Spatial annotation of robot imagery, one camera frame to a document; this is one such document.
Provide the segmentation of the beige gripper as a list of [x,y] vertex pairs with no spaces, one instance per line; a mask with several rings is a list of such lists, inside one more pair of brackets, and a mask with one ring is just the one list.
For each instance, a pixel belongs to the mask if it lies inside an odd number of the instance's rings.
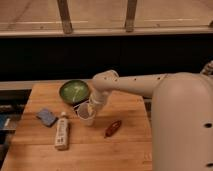
[[89,103],[87,104],[87,109],[90,116],[95,116],[97,114],[97,110],[101,110],[103,108],[103,106],[107,103],[109,95],[110,93],[108,91],[92,91],[89,98]]

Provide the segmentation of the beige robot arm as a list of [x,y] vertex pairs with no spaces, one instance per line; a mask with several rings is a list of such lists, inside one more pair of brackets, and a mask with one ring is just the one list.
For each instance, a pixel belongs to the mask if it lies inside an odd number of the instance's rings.
[[98,114],[114,90],[151,100],[153,171],[213,171],[213,77],[166,73],[92,78],[89,113]]

